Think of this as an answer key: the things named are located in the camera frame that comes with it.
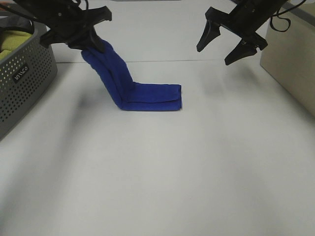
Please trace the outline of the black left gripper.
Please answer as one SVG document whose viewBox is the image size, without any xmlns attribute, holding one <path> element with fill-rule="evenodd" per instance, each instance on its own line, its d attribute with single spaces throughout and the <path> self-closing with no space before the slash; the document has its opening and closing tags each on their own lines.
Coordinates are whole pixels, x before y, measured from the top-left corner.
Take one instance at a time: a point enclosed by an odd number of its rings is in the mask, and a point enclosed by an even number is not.
<svg viewBox="0 0 315 236">
<path fill-rule="evenodd" d="M 107 6 L 80 8 L 79 0 L 16 0 L 20 7 L 32 14 L 50 30 L 40 37 L 40 45 L 64 43 L 71 49 L 94 48 L 104 53 L 105 46 L 96 34 L 94 25 L 112 21 L 112 12 Z"/>
</svg>

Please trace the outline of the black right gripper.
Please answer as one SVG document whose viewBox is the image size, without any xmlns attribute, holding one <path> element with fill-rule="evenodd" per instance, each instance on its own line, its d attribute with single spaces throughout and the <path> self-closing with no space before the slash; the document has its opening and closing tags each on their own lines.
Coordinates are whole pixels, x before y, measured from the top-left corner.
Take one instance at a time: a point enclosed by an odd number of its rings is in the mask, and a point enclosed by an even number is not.
<svg viewBox="0 0 315 236">
<path fill-rule="evenodd" d="M 254 56 L 257 49 L 264 50 L 268 43 L 256 31 L 279 10 L 284 0 L 235 0 L 230 13 L 210 7 L 206 13 L 206 25 L 196 45 L 201 52 L 212 40 L 221 35 L 220 27 L 241 37 L 241 41 L 224 59 L 230 65 L 240 59 Z"/>
</svg>

